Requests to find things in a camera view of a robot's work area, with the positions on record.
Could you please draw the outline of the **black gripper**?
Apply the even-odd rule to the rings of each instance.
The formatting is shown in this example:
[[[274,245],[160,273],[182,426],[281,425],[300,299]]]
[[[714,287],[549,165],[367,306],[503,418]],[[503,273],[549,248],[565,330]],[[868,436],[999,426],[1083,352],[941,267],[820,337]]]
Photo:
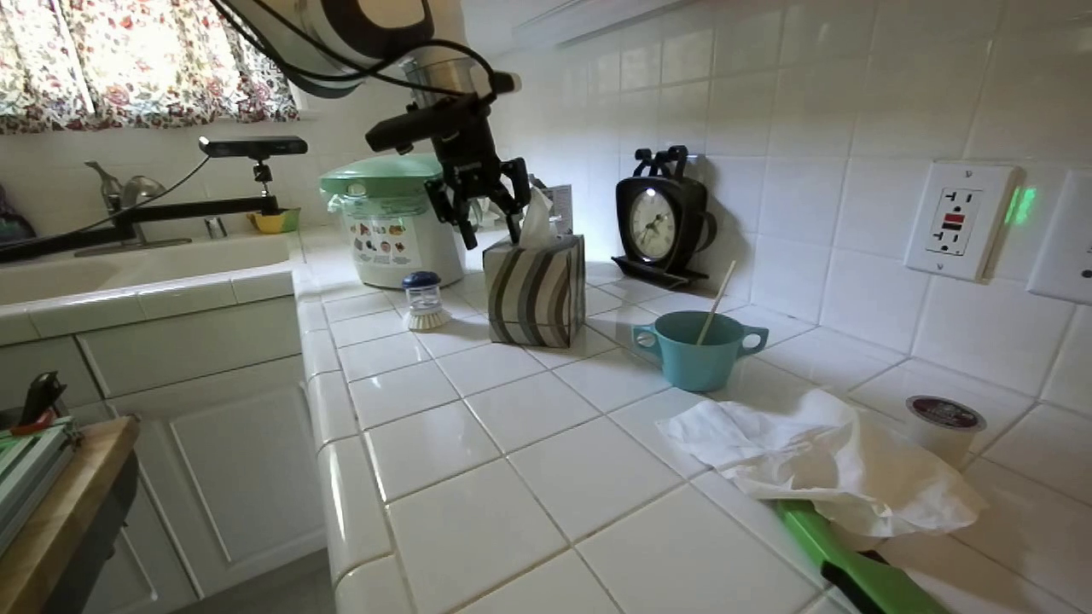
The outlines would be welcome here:
[[[489,104],[486,98],[440,98],[432,106],[406,106],[400,116],[379,121],[365,145],[372,152],[406,155],[421,140],[432,145],[443,182],[457,199],[446,194],[443,182],[428,182],[428,199],[440,221],[461,232],[468,248],[478,245],[474,224],[468,220],[468,203],[461,199],[493,199],[503,188],[503,215],[508,240],[520,244],[520,215],[530,206],[530,170],[522,158],[499,161],[496,140],[489,129]]]

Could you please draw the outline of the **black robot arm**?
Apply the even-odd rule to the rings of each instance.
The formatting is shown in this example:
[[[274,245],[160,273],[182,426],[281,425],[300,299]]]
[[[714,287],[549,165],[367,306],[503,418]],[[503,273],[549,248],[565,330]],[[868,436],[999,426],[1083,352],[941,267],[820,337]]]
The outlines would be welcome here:
[[[493,203],[520,240],[531,203],[522,158],[503,161],[493,104],[520,89],[465,40],[461,0],[212,0],[230,27],[268,57],[296,89],[342,98],[367,79],[413,94],[404,116],[365,135],[382,155],[429,145],[440,173],[428,182],[440,221],[478,244],[470,206]]]

